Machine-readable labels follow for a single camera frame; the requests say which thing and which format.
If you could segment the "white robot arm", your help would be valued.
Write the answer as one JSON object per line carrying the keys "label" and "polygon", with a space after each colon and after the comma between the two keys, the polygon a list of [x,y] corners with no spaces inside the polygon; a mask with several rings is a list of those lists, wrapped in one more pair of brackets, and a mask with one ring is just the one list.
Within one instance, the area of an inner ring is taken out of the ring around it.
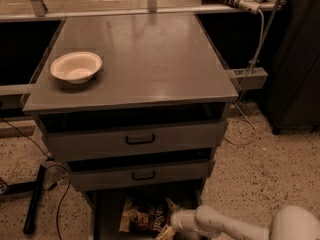
{"label": "white robot arm", "polygon": [[171,210],[169,223],[156,240],[169,240],[178,232],[191,232],[207,238],[224,233],[234,240],[320,240],[320,220],[299,206],[284,206],[268,228],[246,223],[218,212],[208,205],[186,209],[166,199]]}

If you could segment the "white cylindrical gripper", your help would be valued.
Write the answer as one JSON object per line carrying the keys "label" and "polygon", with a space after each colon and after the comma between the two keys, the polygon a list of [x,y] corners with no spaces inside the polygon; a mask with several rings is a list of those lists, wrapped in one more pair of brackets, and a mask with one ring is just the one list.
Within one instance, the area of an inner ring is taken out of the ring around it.
{"label": "white cylindrical gripper", "polygon": [[180,208],[180,205],[175,204],[170,198],[167,198],[166,202],[172,212],[170,218],[172,227],[166,225],[156,236],[155,240],[174,240],[176,231],[197,232],[199,230],[196,222],[196,211],[194,209]]}

